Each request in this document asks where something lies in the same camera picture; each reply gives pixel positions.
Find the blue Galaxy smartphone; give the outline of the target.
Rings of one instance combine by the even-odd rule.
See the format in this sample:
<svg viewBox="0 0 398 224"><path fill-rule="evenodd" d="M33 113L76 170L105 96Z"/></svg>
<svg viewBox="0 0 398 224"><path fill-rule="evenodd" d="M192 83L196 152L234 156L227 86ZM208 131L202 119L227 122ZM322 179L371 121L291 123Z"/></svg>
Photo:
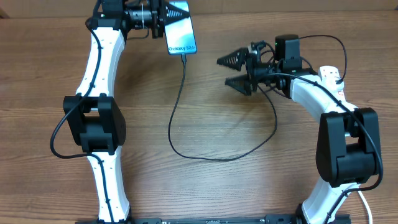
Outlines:
<svg viewBox="0 0 398 224"><path fill-rule="evenodd" d="M171 1L169 3L190 13L186 1ZM170 55L195 54L197 52L191 15L187 19L165 26L165 36Z"/></svg>

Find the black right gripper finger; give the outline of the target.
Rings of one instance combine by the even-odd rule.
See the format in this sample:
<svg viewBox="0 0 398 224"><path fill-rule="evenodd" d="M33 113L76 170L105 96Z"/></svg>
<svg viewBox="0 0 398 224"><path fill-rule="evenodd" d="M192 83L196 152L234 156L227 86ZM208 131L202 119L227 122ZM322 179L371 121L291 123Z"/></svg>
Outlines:
<svg viewBox="0 0 398 224"><path fill-rule="evenodd" d="M242 47L228 55L218 58L216 63L218 65L228 67L230 69L240 72L243 64L245 64L247 54L248 48Z"/></svg>
<svg viewBox="0 0 398 224"><path fill-rule="evenodd" d="M251 96L251 82L247 75L240 75L238 77L227 78L224 82L225 85L230 86L231 88L237 90L238 92Z"/></svg>

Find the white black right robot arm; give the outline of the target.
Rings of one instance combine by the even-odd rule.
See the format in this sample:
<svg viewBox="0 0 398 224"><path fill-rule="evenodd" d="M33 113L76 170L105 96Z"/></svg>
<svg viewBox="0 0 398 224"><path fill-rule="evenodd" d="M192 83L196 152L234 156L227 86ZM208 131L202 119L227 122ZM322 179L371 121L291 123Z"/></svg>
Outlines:
<svg viewBox="0 0 398 224"><path fill-rule="evenodd" d="M266 41L253 42L220 57L218 65L244 75L229 78L226 85L244 95L260 84L275 85L285 96L302 105L319 124L316 165L319 180L310 196L293 215L266 215L266 223L349 223L337 211L348 196L371 189L367 181L383 177L379 122L371 108L348 103L337 68L314 70L300 54L300 37L279 35L270 47L272 58L262 61Z"/></svg>

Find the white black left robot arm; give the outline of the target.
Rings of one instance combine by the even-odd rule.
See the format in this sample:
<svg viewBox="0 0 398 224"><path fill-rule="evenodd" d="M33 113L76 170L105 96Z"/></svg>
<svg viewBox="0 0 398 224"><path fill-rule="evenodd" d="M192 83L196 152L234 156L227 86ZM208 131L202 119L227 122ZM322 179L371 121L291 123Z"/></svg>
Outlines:
<svg viewBox="0 0 398 224"><path fill-rule="evenodd" d="M170 54L194 54L186 1L97 1L85 22L91 49L84 77L76 93L63 101L73 140L88 159L99 200L95 223L133 223L124 189L121 151L126 140L126 120L114 99L120 56L131 30L146 30L153 38L166 37Z"/></svg>

